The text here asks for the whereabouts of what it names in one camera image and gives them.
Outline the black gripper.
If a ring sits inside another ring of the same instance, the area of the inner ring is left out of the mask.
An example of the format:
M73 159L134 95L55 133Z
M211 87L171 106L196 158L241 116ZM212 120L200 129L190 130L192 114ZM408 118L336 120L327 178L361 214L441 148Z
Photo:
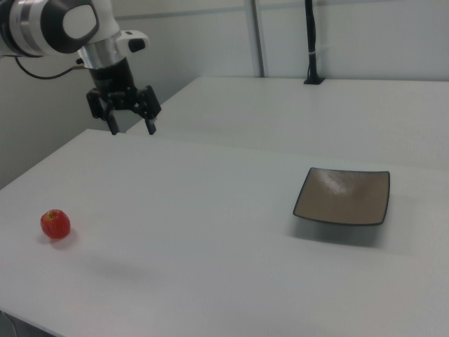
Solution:
M151 86L142 90L135 87L133 75L126 58L114 65L88 70L95 88L86 94L94 119L107 122L112 135L119 132L114 117L114 106L134 106L145 121L148 133L156 132L155 120L161 111L159 100Z

